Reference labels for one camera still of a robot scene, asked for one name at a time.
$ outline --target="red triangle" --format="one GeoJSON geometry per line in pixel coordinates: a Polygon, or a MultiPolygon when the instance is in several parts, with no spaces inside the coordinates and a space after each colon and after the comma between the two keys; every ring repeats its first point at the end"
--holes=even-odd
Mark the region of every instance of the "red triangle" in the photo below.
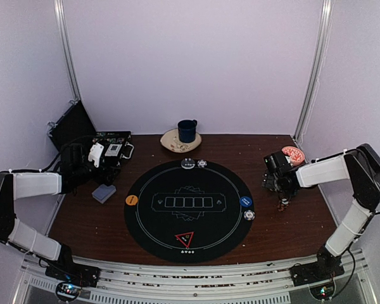
{"type": "Polygon", "coordinates": [[[186,232],[177,234],[175,237],[186,247],[190,247],[191,240],[193,239],[194,232],[186,232]]]}

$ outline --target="poker chip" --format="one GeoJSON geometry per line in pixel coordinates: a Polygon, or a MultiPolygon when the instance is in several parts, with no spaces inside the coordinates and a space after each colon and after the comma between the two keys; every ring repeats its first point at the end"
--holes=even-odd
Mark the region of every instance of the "poker chip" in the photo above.
{"type": "Polygon", "coordinates": [[[193,169],[196,166],[196,162],[191,158],[185,158],[182,160],[183,169],[193,169]]]}
{"type": "Polygon", "coordinates": [[[207,166],[207,162],[205,160],[199,160],[197,161],[197,166],[199,168],[204,168],[205,166],[207,166]]]}
{"type": "Polygon", "coordinates": [[[246,210],[243,213],[243,217],[245,218],[245,220],[254,220],[255,219],[255,212],[253,212],[251,210],[246,210]]]}

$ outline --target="blue poker chip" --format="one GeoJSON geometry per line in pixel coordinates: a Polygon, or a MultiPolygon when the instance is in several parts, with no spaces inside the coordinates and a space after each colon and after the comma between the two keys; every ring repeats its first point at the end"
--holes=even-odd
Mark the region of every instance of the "blue poker chip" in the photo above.
{"type": "Polygon", "coordinates": [[[243,217],[245,218],[245,220],[254,220],[255,219],[255,212],[253,212],[252,210],[246,210],[243,213],[243,217]]]}
{"type": "Polygon", "coordinates": [[[247,196],[243,196],[239,199],[239,203],[241,204],[241,206],[250,207],[252,205],[252,199],[247,196]]]}

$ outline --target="white wall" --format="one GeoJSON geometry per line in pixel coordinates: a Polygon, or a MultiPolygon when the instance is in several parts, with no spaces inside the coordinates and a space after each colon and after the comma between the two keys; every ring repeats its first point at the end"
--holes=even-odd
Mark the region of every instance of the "white wall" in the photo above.
{"type": "MultiPolygon", "coordinates": [[[[46,124],[71,98],[53,1],[0,0],[0,170],[50,162],[46,124]]],[[[17,201],[16,214],[42,232],[56,198],[17,201]]],[[[22,259],[0,244],[0,304],[10,301],[22,259]]]]}
{"type": "MultiPolygon", "coordinates": [[[[309,158],[369,143],[380,155],[380,0],[338,0],[320,88],[302,147],[309,158]]],[[[324,186],[340,221],[352,200],[349,182],[324,186]]],[[[360,244],[380,295],[380,215],[360,244]]]]}
{"type": "Polygon", "coordinates": [[[292,134],[322,0],[68,0],[82,100],[98,130],[292,134]]]}

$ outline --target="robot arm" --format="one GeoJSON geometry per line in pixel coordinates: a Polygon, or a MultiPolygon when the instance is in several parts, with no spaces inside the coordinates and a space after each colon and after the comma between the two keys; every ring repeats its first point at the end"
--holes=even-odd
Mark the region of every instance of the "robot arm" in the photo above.
{"type": "Polygon", "coordinates": [[[0,172],[0,242],[36,255],[49,265],[46,275],[77,286],[95,287],[99,269],[76,264],[71,249],[46,237],[16,217],[14,201],[39,195],[65,194],[94,179],[111,185],[120,172],[122,151],[108,157],[108,149],[117,144],[96,143],[85,153],[81,144],[71,144],[61,150],[59,172],[0,172]]]}
{"type": "MultiPolygon", "coordinates": [[[[340,270],[340,258],[352,242],[359,238],[374,216],[380,203],[380,157],[368,144],[345,150],[338,155],[315,160],[311,164],[293,168],[282,152],[266,156],[268,173],[263,186],[288,198],[301,188],[310,188],[325,182],[349,179],[353,188],[353,203],[339,227],[318,251],[318,262],[291,269],[297,277],[313,272],[316,278],[326,277],[340,270]]],[[[294,280],[294,284],[306,281],[294,280]]]]}

